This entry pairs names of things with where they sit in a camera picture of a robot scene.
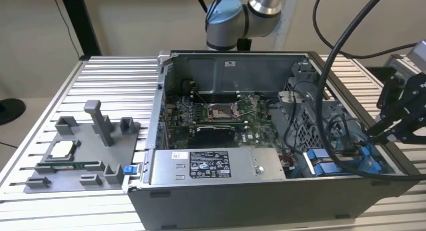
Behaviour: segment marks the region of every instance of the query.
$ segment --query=slotted aluminum surface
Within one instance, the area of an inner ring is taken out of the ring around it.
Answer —
[[[101,99],[105,114],[118,118],[133,116],[141,122],[137,150],[144,149],[154,89],[156,60],[149,57],[93,57],[70,77],[64,97],[48,112],[48,119],[25,141],[15,165],[0,187],[0,230],[142,230],[130,201],[122,191],[62,192],[53,194],[22,193],[21,182],[30,176],[32,167],[44,154],[48,141],[53,138],[53,121],[57,113],[72,114],[88,122],[81,112],[86,98]],[[332,70],[361,105],[375,117],[375,102],[381,84],[355,60],[337,57]],[[426,173],[426,147],[397,144],[415,166]],[[133,162],[144,158],[136,151]],[[351,230],[351,231],[407,231],[426,230],[426,182],[420,182],[397,198],[380,200],[355,220],[321,221],[265,227],[225,230]]]

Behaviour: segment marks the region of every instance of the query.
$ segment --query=blue latch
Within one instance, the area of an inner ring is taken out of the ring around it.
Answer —
[[[380,167],[380,164],[372,159],[372,157],[368,156],[361,161],[361,164],[357,167],[357,170],[367,172],[367,173],[371,173],[371,174],[379,174],[381,167]]]
[[[328,158],[325,149],[309,149],[307,151],[307,157],[309,160]]]
[[[360,151],[361,151],[363,156],[369,155],[369,151],[368,151],[367,147],[361,147]]]
[[[137,166],[133,166],[133,165],[125,166],[124,170],[122,170],[122,174],[124,175],[136,175],[137,174]]]
[[[348,174],[348,173],[343,173],[340,169],[337,168],[337,166],[331,162],[316,164],[313,166],[313,171],[317,176]]]

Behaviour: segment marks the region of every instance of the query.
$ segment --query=gray post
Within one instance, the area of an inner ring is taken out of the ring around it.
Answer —
[[[110,137],[110,129],[105,123],[104,117],[100,113],[100,101],[98,100],[88,100],[84,104],[84,111],[90,114],[93,124],[96,130],[98,132],[98,136],[101,142],[104,142],[105,146],[113,145],[113,139]]]

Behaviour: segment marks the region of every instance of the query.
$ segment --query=circuit board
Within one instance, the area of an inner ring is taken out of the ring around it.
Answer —
[[[170,149],[255,146],[280,149],[264,100],[239,95],[232,103],[194,103],[181,97],[166,104]]]

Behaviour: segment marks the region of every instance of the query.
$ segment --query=power supply label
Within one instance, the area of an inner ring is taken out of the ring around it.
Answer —
[[[192,179],[230,177],[226,151],[189,152],[189,167]]]

